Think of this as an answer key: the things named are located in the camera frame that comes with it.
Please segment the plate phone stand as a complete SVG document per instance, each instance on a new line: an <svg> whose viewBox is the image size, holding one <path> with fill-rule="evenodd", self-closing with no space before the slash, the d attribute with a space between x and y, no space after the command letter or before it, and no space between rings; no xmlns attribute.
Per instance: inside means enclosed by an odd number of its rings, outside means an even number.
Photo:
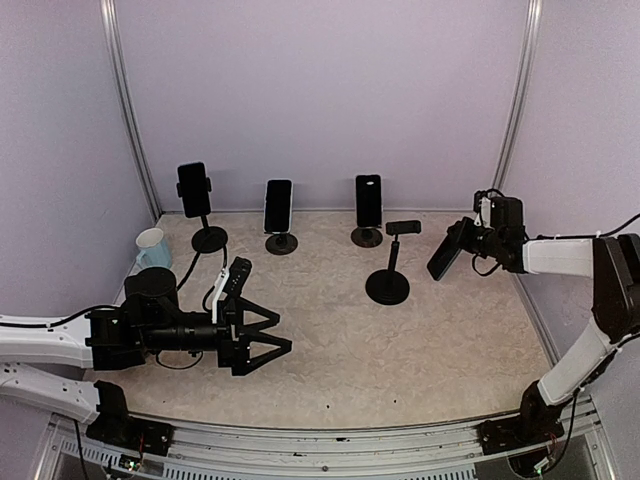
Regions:
<svg viewBox="0 0 640 480"><path fill-rule="evenodd" d="M383 241L383 235L378 228L356 227L350 238L355 245L362 248L375 248Z"/></svg>
<svg viewBox="0 0 640 480"><path fill-rule="evenodd" d="M265 242L266 250L273 255L288 255L297 247L298 240L290 233L273 234Z"/></svg>

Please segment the black phone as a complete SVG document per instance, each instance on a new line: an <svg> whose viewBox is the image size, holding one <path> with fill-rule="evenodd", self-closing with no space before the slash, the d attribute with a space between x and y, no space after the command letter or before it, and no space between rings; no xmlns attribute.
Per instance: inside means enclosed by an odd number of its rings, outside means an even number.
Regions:
<svg viewBox="0 0 640 480"><path fill-rule="evenodd" d="M457 242L447 235L427 262L427 271L434 281L440 281L460 253Z"/></svg>

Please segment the clear case phone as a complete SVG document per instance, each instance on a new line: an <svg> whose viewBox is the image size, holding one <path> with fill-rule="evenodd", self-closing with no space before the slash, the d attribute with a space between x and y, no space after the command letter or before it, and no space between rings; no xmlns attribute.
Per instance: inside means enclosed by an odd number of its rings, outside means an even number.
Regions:
<svg viewBox="0 0 640 480"><path fill-rule="evenodd" d="M379 228L382 224L382 182L378 174L357 175L356 221L359 228Z"/></svg>

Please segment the blue case phone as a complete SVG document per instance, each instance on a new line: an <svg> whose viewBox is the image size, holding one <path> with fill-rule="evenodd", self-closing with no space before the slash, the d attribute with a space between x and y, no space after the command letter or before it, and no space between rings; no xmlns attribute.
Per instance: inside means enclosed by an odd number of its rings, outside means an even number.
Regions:
<svg viewBox="0 0 640 480"><path fill-rule="evenodd" d="M291 228L293 183L289 179L270 179L266 184L264 232L288 233Z"/></svg>

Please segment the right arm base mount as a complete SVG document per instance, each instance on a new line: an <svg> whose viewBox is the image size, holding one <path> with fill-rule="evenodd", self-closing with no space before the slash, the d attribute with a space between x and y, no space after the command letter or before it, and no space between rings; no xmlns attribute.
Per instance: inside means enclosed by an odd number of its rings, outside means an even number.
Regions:
<svg viewBox="0 0 640 480"><path fill-rule="evenodd" d="M535 427L530 433L521 430L519 417L501 420L487 420L476 427L484 455L493 455L550 441L553 436L560 438L565 430L560 422Z"/></svg>

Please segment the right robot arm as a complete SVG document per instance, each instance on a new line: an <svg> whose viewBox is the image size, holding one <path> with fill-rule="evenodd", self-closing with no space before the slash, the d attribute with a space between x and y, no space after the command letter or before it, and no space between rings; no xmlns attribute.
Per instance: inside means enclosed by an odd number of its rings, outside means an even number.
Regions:
<svg viewBox="0 0 640 480"><path fill-rule="evenodd" d="M440 280L458 255L491 259L521 277L581 280L591 289L590 318L563 356L521 398L511 433L535 442L560 412L600 376L623 346L639 336L639 237L617 228L606 233L528 235L520 199L496 190L476 192L472 216L448 227L427 269Z"/></svg>

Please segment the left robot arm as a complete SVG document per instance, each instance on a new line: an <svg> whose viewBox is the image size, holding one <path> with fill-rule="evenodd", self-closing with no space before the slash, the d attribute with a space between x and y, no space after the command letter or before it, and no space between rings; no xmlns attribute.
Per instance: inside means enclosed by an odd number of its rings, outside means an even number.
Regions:
<svg viewBox="0 0 640 480"><path fill-rule="evenodd" d="M278 313L242 296L251 264L239 258L221 271L209 311L180 308L178 282L164 267L125 280L119 306L96 305L66 318L4 317L1 320L1 391L92 425L121 445L140 434L123 390L109 382L72 383L44 371L46 365L121 371L142 366L149 356L186 352L217 356L217 364L245 376L289 353L290 340L268 330Z"/></svg>

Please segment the dark teal phone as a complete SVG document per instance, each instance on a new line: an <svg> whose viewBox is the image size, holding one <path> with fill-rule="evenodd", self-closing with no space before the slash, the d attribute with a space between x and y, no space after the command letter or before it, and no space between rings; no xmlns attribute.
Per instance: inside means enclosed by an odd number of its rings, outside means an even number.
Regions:
<svg viewBox="0 0 640 480"><path fill-rule="evenodd" d="M196 218L209 215L211 183L205 165L202 162L183 164L177 168L177 174L178 197L182 200L185 216Z"/></svg>

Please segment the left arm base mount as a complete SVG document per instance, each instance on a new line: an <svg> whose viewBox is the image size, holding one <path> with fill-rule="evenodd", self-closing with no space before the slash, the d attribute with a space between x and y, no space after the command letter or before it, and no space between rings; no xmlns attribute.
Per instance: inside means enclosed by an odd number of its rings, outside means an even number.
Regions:
<svg viewBox="0 0 640 480"><path fill-rule="evenodd" d="M86 429L86 436L90 439L162 457L167 456L173 435L171 424L136 417L100 416Z"/></svg>

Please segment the black clamp phone stand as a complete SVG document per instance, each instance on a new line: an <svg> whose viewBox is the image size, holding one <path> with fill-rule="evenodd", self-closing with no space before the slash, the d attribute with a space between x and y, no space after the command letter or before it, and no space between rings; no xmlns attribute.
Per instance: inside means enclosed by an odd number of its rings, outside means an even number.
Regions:
<svg viewBox="0 0 640 480"><path fill-rule="evenodd" d="M202 223L202 227L192 237L193 249L201 254L222 250L227 244L228 235L223 228L211 226L208 222L208 215L211 213L212 185L205 165L202 162L180 165L177 168L177 175L176 189L182 201L185 216L199 218Z"/></svg>
<svg viewBox="0 0 640 480"><path fill-rule="evenodd" d="M403 303L409 296L408 279L396 270L400 250L399 237L406 234L420 234L420 220L404 220L387 222L386 234L392 236L389 261L386 269L373 272L366 280L365 291L374 302L394 306Z"/></svg>

